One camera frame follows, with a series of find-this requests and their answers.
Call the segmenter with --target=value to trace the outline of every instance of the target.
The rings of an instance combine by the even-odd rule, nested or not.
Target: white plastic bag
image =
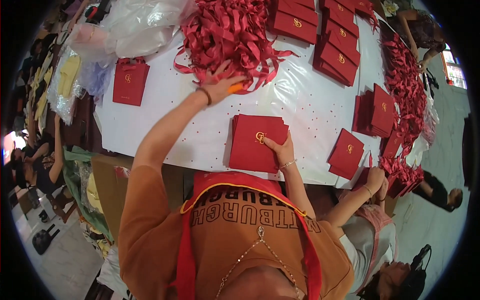
[[[196,10],[195,0],[118,0],[100,24],[109,32],[105,49],[119,58],[155,53]]]

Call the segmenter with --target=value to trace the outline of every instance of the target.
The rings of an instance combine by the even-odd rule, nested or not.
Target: necklace
[[[220,292],[223,289],[223,286],[225,285],[225,282],[228,280],[228,276],[230,276],[230,273],[232,273],[233,269],[235,269],[235,267],[239,264],[239,262],[243,259],[243,257],[245,257],[245,255],[247,255],[247,253],[250,252],[250,250],[252,250],[256,245],[258,245],[259,243],[263,243],[269,249],[269,251],[273,254],[276,260],[282,264],[283,268],[288,272],[288,274],[292,278],[293,285],[295,286],[295,291],[297,293],[297,300],[300,300],[299,287],[297,286],[297,282],[295,281],[295,278],[293,278],[293,275],[287,269],[287,266],[283,263],[281,259],[278,258],[277,254],[275,254],[275,252],[270,248],[270,246],[264,240],[264,233],[265,233],[265,229],[262,226],[259,226],[259,228],[257,228],[257,234],[259,239],[257,239],[256,242],[250,248],[248,248],[248,250],[245,251],[239,259],[237,259],[237,261],[235,262],[233,267],[230,269],[230,271],[227,273],[227,275],[225,275],[225,277],[222,278],[222,283],[220,284],[220,288],[218,289],[218,293],[216,294],[215,299],[218,298],[218,296],[220,295]]]

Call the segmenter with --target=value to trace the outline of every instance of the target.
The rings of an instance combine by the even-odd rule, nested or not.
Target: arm
[[[28,105],[27,143],[30,147],[34,148],[36,143],[36,130],[35,130],[35,120],[33,118],[33,111],[32,111],[32,101],[28,101],[27,105]]]
[[[287,188],[288,199],[290,199],[290,201],[292,201],[292,203],[295,204],[299,210],[305,211],[307,216],[315,220],[315,212],[310,200],[308,200],[305,186],[303,185],[303,180],[297,168],[297,164],[293,163],[285,168],[282,168],[282,166],[285,164],[295,160],[290,131],[288,132],[287,140],[285,143],[283,143],[283,145],[279,145],[267,137],[264,137],[264,143],[276,153],[276,157],[281,168],[280,170],[285,177],[285,186]]]
[[[403,30],[405,31],[405,34],[407,35],[408,41],[410,42],[411,50],[413,52],[413,55],[415,55],[415,58],[418,60],[418,49],[417,49],[417,43],[415,43],[415,40],[413,39],[412,33],[410,32],[410,28],[408,26],[407,21],[413,21],[416,20],[418,17],[418,12],[417,10],[408,10],[408,11],[401,11],[396,14],[398,20],[400,21],[400,24],[402,25]]]
[[[228,66],[229,61],[224,62],[218,67],[217,72],[212,76],[207,75],[206,82],[213,82],[213,78],[219,75]],[[245,77],[236,76],[229,79],[223,79],[217,84],[205,84],[202,86],[212,99],[212,104],[218,103],[230,95],[228,88]],[[190,94],[179,106],[174,108],[162,119],[160,119],[153,128],[147,133],[138,146],[135,159],[133,160],[132,170],[139,166],[151,166],[160,175],[162,174],[162,164],[170,152],[173,144],[176,142],[188,122],[208,103],[208,97],[205,92],[197,91]]]
[[[73,15],[72,19],[70,20],[70,23],[68,24],[68,33],[72,32],[73,26],[77,23],[78,18],[84,12],[85,7],[87,7],[89,2],[90,0],[84,0],[82,4],[80,4],[80,7],[78,8],[75,15]]]
[[[380,189],[384,178],[385,173],[382,169],[377,167],[370,168],[365,186],[348,193],[345,198],[328,213],[325,220],[328,221],[333,228],[342,227],[357,209],[370,199],[372,194],[375,194]]]
[[[55,162],[48,175],[50,180],[55,183],[63,167],[63,148],[61,146],[60,136],[60,116],[55,115]]]

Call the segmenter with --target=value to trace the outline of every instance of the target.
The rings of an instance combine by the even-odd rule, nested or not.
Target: red ribbon
[[[247,80],[236,94],[248,94],[262,84],[271,82],[277,72],[279,57],[295,55],[292,51],[276,51],[274,41],[265,34],[267,6],[270,0],[197,0],[199,10],[181,27],[185,40],[178,55],[190,50],[189,66],[173,61],[173,65],[185,74],[194,73],[202,84],[206,71],[215,70],[225,60],[231,60],[225,76],[244,75]],[[267,60],[272,62],[273,70]],[[248,88],[258,78],[253,90]]]

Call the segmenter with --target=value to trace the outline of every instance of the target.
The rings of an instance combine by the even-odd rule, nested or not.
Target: cardboard box
[[[125,205],[128,176],[133,157],[97,155],[92,158],[92,169],[98,198],[114,240],[117,240],[120,219]],[[183,203],[183,173],[186,168],[164,164],[162,176],[168,195],[168,206],[175,209]]]

